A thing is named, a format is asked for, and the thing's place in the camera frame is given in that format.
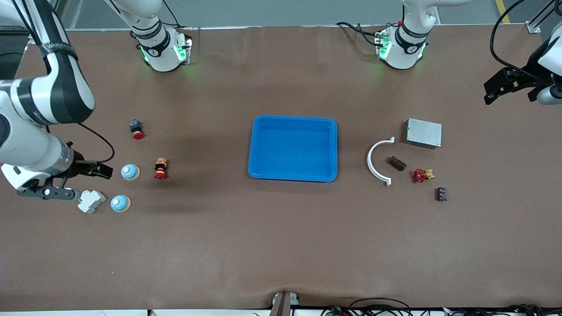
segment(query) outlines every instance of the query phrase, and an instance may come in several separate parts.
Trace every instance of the table surface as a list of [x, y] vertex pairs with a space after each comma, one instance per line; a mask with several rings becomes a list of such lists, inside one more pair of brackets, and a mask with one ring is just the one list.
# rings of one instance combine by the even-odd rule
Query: table surface
[[[147, 67], [126, 32], [72, 33], [96, 98], [87, 125], [116, 148], [111, 180], [68, 186], [125, 194], [122, 214], [22, 198], [0, 181], [0, 309], [259, 308], [290, 290], [301, 304], [386, 296], [411, 306], [562, 304], [562, 110], [512, 93], [492, 106], [482, 84], [501, 65], [491, 26], [438, 26], [410, 70], [376, 61], [339, 28], [248, 28], [194, 33], [191, 66]], [[502, 26], [497, 51], [524, 65], [540, 44]], [[34, 47], [19, 76], [44, 74]], [[334, 119], [332, 183], [248, 175], [252, 121], [261, 114]], [[408, 118], [443, 124], [443, 146], [403, 142]], [[131, 137], [138, 119], [145, 139]], [[51, 131], [87, 159], [106, 145], [76, 125]], [[385, 160], [397, 156], [398, 172]], [[153, 178], [156, 158], [169, 179]], [[140, 177], [119, 169], [134, 163]], [[436, 179], [411, 181], [416, 168]], [[446, 187], [448, 201], [434, 200]]]

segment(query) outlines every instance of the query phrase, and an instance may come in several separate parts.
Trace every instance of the blue and white round object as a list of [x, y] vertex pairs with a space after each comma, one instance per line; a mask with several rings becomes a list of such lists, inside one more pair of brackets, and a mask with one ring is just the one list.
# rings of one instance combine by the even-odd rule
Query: blue and white round object
[[122, 213], [128, 210], [130, 206], [131, 200], [124, 195], [118, 195], [111, 199], [111, 209], [117, 213]]
[[133, 164], [127, 164], [124, 165], [123, 168], [121, 168], [121, 176], [123, 177], [123, 179], [128, 181], [137, 179], [140, 174], [141, 170], [139, 169], [139, 167]]

